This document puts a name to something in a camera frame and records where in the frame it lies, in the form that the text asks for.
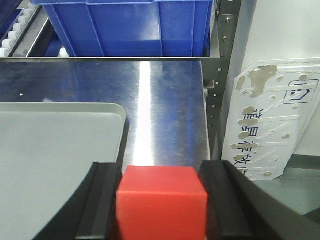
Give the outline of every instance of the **blue plastic bin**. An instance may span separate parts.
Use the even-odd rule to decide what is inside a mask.
[[[0,0],[0,29],[4,27],[21,2],[22,0]]]
[[[213,0],[30,0],[72,57],[192,57],[209,46]]]

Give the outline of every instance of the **metal shelf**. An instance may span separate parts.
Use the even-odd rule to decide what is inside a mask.
[[[155,62],[155,61],[201,61],[204,88],[208,89],[206,114],[211,155],[220,125],[229,65],[237,30],[242,0],[216,0],[214,24],[209,56],[204,57],[41,57],[54,33],[44,9],[39,9],[27,25],[23,36],[12,48],[9,58],[0,62]]]

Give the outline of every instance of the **red block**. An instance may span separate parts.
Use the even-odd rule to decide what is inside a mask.
[[[128,166],[117,191],[123,240],[204,240],[208,194],[192,167]]]

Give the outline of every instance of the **plastic tray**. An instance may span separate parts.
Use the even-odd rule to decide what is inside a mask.
[[[213,0],[31,0],[70,57],[200,57]]]
[[[0,103],[0,239],[33,239],[92,162],[116,162],[125,120],[113,103]]]

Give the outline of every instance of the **gray tray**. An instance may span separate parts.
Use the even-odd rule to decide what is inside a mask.
[[[0,239],[31,240],[92,162],[116,162],[125,120],[113,103],[0,103]]]

